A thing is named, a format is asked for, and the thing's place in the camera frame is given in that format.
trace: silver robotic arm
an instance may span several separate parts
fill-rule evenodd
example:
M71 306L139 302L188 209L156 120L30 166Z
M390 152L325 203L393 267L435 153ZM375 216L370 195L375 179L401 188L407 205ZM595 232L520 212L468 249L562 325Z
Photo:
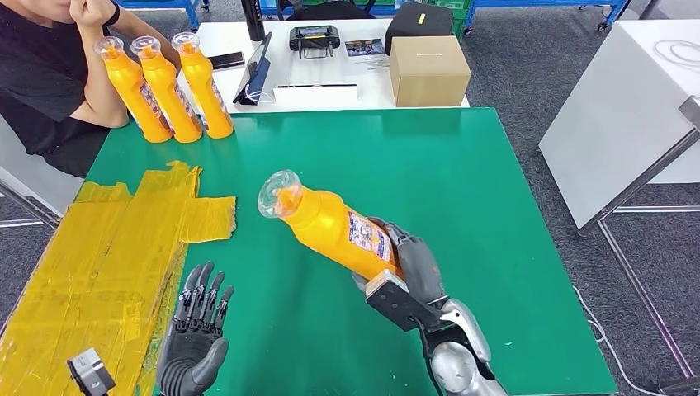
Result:
M445 293L428 245L396 224L371 220L389 234L404 279L383 271L367 282L367 303L404 331L419 330L438 394L442 388L448 396L506 396L489 367L491 351L479 324L461 301Z

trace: black bag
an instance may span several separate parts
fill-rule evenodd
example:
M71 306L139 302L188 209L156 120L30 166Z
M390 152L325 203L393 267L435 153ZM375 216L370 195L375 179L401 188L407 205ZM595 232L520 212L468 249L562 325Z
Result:
M450 35L451 33L452 10L421 2L405 2L401 4L394 20L386 29L384 37L386 54L391 54L391 39L395 36Z

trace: black bottle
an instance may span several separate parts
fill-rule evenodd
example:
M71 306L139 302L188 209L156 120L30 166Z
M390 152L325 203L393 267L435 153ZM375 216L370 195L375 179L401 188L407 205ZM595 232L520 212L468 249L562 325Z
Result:
M262 41L265 38L263 13L260 11L260 0L241 0L245 23L251 41Z

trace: person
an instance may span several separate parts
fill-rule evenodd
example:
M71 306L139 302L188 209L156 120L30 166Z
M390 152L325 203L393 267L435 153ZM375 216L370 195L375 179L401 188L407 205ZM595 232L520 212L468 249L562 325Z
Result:
M110 129L128 122L92 48L108 26L130 39L156 37L179 69L169 41L111 0L0 0L0 114L28 154L77 177Z

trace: yellow tape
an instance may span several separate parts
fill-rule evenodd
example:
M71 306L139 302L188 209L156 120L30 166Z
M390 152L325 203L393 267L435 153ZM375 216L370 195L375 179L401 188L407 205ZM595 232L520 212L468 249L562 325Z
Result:
M119 384L114 394L153 388L181 235L201 242L234 229L233 197L196 198L200 169L169 165L147 171L133 197L123 183L83 185L0 339L0 394L80 395L65 361L89 347Z

